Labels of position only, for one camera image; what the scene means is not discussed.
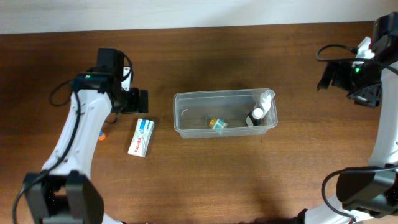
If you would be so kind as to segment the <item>white Panadol box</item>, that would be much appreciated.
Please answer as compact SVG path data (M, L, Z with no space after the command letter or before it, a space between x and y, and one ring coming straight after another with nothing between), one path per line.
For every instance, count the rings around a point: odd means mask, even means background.
M138 119L128 154L145 157L155 123L148 119Z

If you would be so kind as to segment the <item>orange tube white cap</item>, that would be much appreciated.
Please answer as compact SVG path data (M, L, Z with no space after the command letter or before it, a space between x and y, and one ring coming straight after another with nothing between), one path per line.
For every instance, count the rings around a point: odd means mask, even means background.
M99 136L98 136L98 140L99 140L99 141L103 141L103 140L105 140L105 138L106 138L105 133L101 131L100 134L99 134Z

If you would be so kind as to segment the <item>white spray bottle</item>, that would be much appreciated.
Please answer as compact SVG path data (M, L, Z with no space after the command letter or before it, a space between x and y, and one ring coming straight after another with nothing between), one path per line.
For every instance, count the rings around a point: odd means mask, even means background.
M254 111L258 111L258 108L262 110L262 116L261 119L265 117L267 112L271 108L272 100L275 97L275 93L273 90L266 90L264 93L260 95L259 100L254 106Z

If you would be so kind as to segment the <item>dark bottle white cap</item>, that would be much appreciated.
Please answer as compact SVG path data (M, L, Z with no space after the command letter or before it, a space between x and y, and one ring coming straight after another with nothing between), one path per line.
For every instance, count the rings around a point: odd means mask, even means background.
M255 108L252 112L250 112L246 118L246 124L249 127L260 126L262 123L262 116L264 115L264 111L261 108Z

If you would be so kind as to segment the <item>small jar gold lid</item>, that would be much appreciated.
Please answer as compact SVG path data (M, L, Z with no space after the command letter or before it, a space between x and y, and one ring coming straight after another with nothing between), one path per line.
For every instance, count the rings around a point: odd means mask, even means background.
M225 121L216 117L209 122L209 127L218 134L221 134L227 126L228 124Z

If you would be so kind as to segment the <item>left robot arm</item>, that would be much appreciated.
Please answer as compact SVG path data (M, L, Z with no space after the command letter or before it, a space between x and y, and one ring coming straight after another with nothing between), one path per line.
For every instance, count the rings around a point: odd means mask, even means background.
M100 48L96 65L66 83L70 110L58 143L39 173L26 174L25 197L34 223L117 223L91 182L91 165L111 113L148 113L148 91L130 87L134 72L120 50Z

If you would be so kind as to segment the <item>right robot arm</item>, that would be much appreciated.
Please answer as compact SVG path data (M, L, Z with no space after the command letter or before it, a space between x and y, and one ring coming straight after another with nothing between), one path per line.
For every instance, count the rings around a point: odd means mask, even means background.
M321 185L323 203L302 210L293 223L363 223L397 216L397 12L376 19L373 34L356 47L343 45L353 57L316 59L326 68L317 88L346 92L362 107L377 109L375 142L368 163L328 174Z

